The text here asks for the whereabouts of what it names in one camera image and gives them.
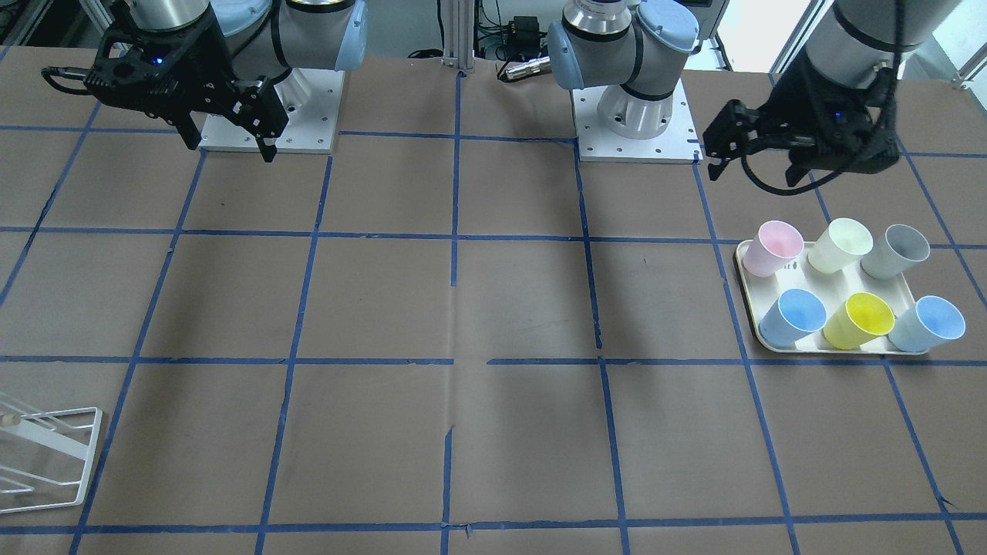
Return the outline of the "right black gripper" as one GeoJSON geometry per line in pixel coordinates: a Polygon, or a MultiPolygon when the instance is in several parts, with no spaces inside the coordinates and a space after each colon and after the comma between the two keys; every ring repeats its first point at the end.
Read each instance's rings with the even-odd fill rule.
{"type": "Polygon", "coordinates": [[[264,162],[289,122],[274,80],[240,79],[212,9],[113,9],[85,91],[116,108],[161,117],[191,151],[202,135],[195,113],[225,116],[256,140],[264,162]]]}

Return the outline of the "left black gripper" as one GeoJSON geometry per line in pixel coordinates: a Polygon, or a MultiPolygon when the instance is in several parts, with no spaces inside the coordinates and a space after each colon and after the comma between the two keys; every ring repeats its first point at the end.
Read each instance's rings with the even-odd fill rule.
{"type": "Polygon", "coordinates": [[[787,187],[812,170],[879,173],[895,165],[901,156],[893,137],[898,82],[889,67],[871,77],[863,89],[846,87],[829,80],[805,52],[797,54],[760,109],[731,99],[706,127],[709,179],[718,180],[739,159],[757,182],[748,157],[779,147],[789,151],[787,187]]]}

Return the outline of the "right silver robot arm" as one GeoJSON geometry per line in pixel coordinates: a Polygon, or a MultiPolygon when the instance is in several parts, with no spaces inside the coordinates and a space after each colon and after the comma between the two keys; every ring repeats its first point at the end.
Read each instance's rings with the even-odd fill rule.
{"type": "Polygon", "coordinates": [[[194,113],[246,130],[265,162],[289,123],[276,87],[300,68],[352,71],[368,35],[363,1],[116,1],[89,69],[71,77],[103,105],[161,119],[187,148],[194,113]]]}

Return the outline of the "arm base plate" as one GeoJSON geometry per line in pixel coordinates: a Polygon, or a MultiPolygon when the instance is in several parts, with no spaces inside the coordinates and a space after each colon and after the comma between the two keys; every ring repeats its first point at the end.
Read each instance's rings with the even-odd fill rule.
{"type": "MultiPolygon", "coordinates": [[[[278,153],[331,154],[347,72],[295,68],[275,85],[288,116],[275,141],[278,153]]],[[[201,150],[258,153],[256,138],[224,117],[210,115],[201,131],[201,150]]]]}
{"type": "Polygon", "coordinates": [[[572,90],[572,117],[577,130],[579,157],[588,162],[690,164],[702,159],[700,140],[693,115],[680,79],[674,93],[656,109],[644,109],[639,116],[631,105],[604,119],[598,112],[604,86],[572,90]],[[641,129],[646,123],[660,126],[652,138],[626,137],[615,133],[617,126],[628,124],[641,129]]]}

